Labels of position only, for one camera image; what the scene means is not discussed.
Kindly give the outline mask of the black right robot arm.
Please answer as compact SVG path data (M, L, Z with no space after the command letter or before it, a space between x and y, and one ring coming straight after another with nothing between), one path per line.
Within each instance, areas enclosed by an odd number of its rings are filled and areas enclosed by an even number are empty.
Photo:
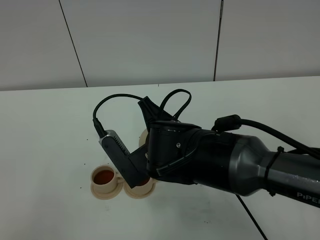
M140 168L151 178L240 196L266 190L320 205L318 148L238 115L218 118L207 130L177 121L148 97L138 105L148 132Z

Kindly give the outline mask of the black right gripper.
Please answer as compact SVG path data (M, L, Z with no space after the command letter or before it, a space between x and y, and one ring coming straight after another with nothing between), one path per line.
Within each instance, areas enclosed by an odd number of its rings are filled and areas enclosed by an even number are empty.
M144 97L137 103L142 111L144 122L147 130L161 129L161 130L178 130L179 126L174 121L174 117L167 113L165 110L161 113L158 105L150 100L148 96ZM147 147L141 146L134 152L129 154L129 161L132 164L130 170L130 177L136 180L148 180L149 174L147 170L146 157Z

